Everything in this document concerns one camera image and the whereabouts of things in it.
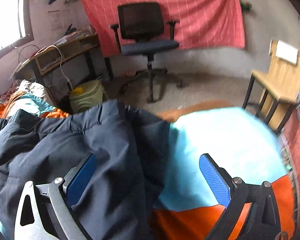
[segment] paper on wall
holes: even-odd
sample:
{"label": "paper on wall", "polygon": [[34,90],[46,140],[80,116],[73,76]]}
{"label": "paper on wall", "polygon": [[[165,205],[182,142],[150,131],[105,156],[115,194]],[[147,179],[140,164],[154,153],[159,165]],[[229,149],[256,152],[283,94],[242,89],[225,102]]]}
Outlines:
{"label": "paper on wall", "polygon": [[49,23],[50,23],[50,29],[52,31],[63,28],[61,13],[60,13],[59,10],[57,10],[57,11],[48,11],[48,20],[49,20]]}
{"label": "paper on wall", "polygon": [[283,41],[278,41],[276,57],[280,57],[293,65],[297,64],[298,49],[285,43]]}

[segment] red fabric hanging on wall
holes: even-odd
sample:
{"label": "red fabric hanging on wall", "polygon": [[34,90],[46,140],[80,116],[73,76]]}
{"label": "red fabric hanging on wall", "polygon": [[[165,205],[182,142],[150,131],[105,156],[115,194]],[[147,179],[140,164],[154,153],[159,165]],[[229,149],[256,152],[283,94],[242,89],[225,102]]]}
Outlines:
{"label": "red fabric hanging on wall", "polygon": [[[82,0],[90,23],[96,29],[104,57],[119,54],[109,25],[119,23],[118,5],[157,1],[165,22],[180,20],[175,28],[179,49],[229,46],[244,48],[245,34],[239,0]],[[169,28],[163,34],[169,38]],[[121,40],[121,44],[134,41]]]}

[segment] white wall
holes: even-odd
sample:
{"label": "white wall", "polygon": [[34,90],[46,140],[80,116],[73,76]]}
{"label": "white wall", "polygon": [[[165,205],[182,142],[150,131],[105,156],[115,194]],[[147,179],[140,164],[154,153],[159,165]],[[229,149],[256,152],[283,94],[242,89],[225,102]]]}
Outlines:
{"label": "white wall", "polygon": [[[174,73],[210,73],[226,76],[250,76],[252,69],[267,71],[270,57],[268,56],[271,39],[281,39],[298,47],[300,42],[300,25],[298,14],[288,0],[242,0],[252,3],[253,10],[244,14],[244,27],[246,33],[246,49],[214,48],[169,51],[155,56],[154,67],[165,67]],[[64,28],[51,31],[47,19],[47,12],[60,10],[64,21]],[[64,5],[63,0],[57,0],[52,5],[47,0],[30,0],[30,15],[35,40],[31,44],[39,47],[50,45],[65,33],[67,26],[73,23],[74,27],[89,25],[81,2]],[[0,93],[5,92],[11,81],[8,80],[18,65],[18,55],[21,48],[0,59]],[[23,50],[21,59],[30,56],[34,48]],[[106,76],[106,69],[99,50],[94,50],[92,59],[98,73]],[[115,76],[144,69],[146,58],[142,56],[116,56],[111,57]],[[75,84],[87,74],[86,63],[83,56],[65,64],[64,72]],[[66,80],[60,70],[53,73],[55,93],[60,97],[67,92]]]}
{"label": "white wall", "polygon": [[[30,0],[30,18],[33,30],[34,41],[28,44],[35,44],[39,48],[47,45],[51,45],[59,38],[63,37],[67,27],[72,23],[73,27],[88,26],[89,22],[85,25],[78,24],[77,4],[63,4],[64,0],[57,0],[53,4],[49,5],[48,0]],[[59,10],[61,13],[61,22],[63,27],[52,31],[51,25],[48,20],[48,11]],[[19,52],[22,47],[14,49],[12,52],[0,59],[0,93],[4,93],[10,87],[12,81],[9,80],[14,69],[18,66]],[[20,56],[20,60],[23,61],[30,57],[37,49],[34,46],[25,48]],[[96,68],[97,73],[104,73],[105,65],[100,52],[96,49],[91,50],[91,57]],[[73,83],[77,83],[88,74],[88,69],[83,55],[75,58],[72,61],[66,63],[62,69],[65,74],[69,76]],[[51,78],[45,78],[47,85],[50,85]],[[53,72],[53,92],[57,94],[57,98],[60,98],[60,94],[66,94],[68,89],[66,86],[66,79],[62,76],[61,71],[58,69]]]}

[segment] bed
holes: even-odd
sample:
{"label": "bed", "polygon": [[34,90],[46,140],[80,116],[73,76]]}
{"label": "bed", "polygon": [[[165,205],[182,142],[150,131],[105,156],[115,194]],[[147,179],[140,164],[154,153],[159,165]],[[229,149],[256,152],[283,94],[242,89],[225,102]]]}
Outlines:
{"label": "bed", "polygon": [[[66,118],[53,106],[44,87],[23,81],[0,118],[23,109],[39,117]],[[272,184],[281,229],[291,237],[295,230],[292,182],[282,162],[277,137],[262,122],[224,101],[209,101],[181,110],[158,113],[171,122],[165,188],[156,201],[150,224],[157,239],[204,239],[224,206],[219,205],[199,170],[199,157],[209,153],[232,177],[246,183]],[[235,239],[247,217],[246,204],[229,239]]]}

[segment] grey floor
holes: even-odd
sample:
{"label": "grey floor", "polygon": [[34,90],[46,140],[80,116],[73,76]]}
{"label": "grey floor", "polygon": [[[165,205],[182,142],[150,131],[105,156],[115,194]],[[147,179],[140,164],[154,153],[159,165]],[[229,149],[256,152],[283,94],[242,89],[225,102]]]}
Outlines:
{"label": "grey floor", "polygon": [[[211,76],[205,74],[183,74],[178,75],[184,80],[184,88],[177,89],[175,84],[166,83],[160,78],[154,79],[154,98],[159,99],[155,103],[148,104],[147,80],[130,84],[125,93],[120,95],[120,85],[127,78],[117,78],[112,83],[105,84],[105,89],[110,98],[118,98],[126,105],[133,105],[157,113],[170,108],[182,108],[191,106],[206,100],[227,100],[235,106],[242,106],[248,79]],[[258,101],[262,88],[255,84],[251,100]]]}

